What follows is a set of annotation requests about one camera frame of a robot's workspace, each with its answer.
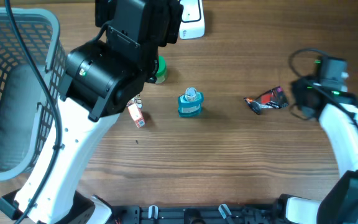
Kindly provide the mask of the black red hex wrench pack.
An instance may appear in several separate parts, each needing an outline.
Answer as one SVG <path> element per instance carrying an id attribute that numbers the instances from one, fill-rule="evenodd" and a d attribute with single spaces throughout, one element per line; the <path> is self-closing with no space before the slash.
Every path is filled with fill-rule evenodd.
<path id="1" fill-rule="evenodd" d="M 272 88 L 255 99 L 245 97 L 248 107 L 257 115 L 266 109 L 282 109 L 289 105 L 288 99 L 281 86 Z"/>

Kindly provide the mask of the blue Listerine mouthwash bottle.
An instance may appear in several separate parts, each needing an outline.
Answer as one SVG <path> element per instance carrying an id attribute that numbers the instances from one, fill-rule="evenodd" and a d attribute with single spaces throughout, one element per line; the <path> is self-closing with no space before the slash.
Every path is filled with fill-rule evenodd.
<path id="1" fill-rule="evenodd" d="M 186 89 L 185 93 L 178 97 L 178 114 L 180 117 L 192 117 L 202 112 L 204 96 L 194 87 Z"/>

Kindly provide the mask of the green lid jar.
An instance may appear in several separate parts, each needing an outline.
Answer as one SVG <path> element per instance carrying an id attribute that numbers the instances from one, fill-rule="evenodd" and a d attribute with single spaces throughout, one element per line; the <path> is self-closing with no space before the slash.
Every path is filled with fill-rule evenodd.
<path id="1" fill-rule="evenodd" d="M 163 83 L 167 79 L 167 64 L 161 55 L 158 58 L 158 71 L 155 77 L 157 78 L 155 81 L 156 84 Z"/>

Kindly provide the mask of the brown Pantree snack pouch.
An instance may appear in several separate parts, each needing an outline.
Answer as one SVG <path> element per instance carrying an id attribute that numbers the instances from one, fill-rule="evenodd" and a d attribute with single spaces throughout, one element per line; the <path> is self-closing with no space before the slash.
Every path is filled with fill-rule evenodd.
<path id="1" fill-rule="evenodd" d="M 136 105 L 139 109 L 142 109 L 142 98 L 140 94 L 136 95 L 135 97 L 133 97 L 131 100 L 128 101 L 127 107 L 131 105 Z"/>

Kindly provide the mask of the red white small packet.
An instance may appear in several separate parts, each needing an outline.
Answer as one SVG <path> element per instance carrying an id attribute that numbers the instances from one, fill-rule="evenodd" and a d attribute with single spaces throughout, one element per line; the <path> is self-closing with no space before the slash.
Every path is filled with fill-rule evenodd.
<path id="1" fill-rule="evenodd" d="M 145 120 L 139 107 L 136 104 L 132 104 L 128 106 L 127 109 L 129 110 L 129 114 L 132 120 L 135 122 L 135 125 L 138 128 L 143 127 L 145 125 Z"/>

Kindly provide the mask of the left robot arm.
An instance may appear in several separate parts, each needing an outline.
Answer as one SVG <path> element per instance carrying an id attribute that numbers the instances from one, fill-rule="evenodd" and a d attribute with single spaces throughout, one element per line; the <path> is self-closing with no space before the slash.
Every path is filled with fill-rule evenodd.
<path id="1" fill-rule="evenodd" d="M 107 223 L 113 209 L 77 186 L 96 146 L 145 83 L 156 81 L 158 50 L 174 44 L 179 0 L 96 1 L 96 37 L 67 57 L 52 105 L 53 127 L 22 188 L 0 198 L 16 223 Z"/>

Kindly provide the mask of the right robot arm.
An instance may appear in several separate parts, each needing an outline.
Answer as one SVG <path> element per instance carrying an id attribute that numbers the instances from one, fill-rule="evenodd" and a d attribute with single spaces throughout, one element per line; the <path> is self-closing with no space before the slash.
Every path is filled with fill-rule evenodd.
<path id="1" fill-rule="evenodd" d="M 358 223 L 358 99 L 345 80 L 347 62 L 322 55 L 316 70 L 292 82 L 296 107 L 326 133 L 340 179 L 321 201 L 282 195 L 275 218 L 285 223 Z"/>

